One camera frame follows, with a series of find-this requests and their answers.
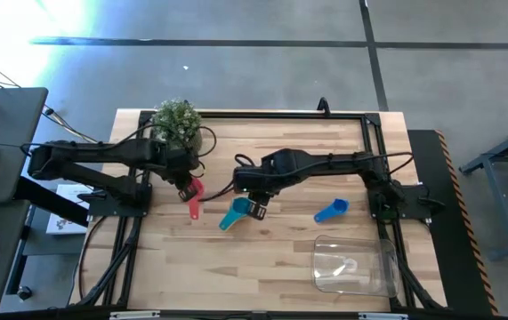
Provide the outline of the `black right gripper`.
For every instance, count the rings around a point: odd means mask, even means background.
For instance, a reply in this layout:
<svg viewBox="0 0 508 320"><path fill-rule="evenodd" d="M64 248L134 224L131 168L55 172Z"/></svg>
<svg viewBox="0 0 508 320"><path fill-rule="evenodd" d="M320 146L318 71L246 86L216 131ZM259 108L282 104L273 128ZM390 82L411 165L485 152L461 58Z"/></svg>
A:
<svg viewBox="0 0 508 320"><path fill-rule="evenodd" d="M272 194L280 193L278 182L271 175L278 174L278 170L271 166L242 166L233 171L234 189L238 193L253 192L247 215L256 220L265 218Z"/></svg>

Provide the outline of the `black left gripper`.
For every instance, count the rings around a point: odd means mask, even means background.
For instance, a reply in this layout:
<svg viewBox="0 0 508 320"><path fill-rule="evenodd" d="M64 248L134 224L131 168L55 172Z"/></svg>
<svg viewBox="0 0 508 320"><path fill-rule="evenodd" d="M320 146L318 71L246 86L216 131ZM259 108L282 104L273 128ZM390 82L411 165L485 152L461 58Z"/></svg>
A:
<svg viewBox="0 0 508 320"><path fill-rule="evenodd" d="M188 202L198 194L197 189L202 188L200 179L190 174L199 167L198 153L186 148L171 149L165 153L165 162L163 180L183 188L178 196L184 203Z"/></svg>

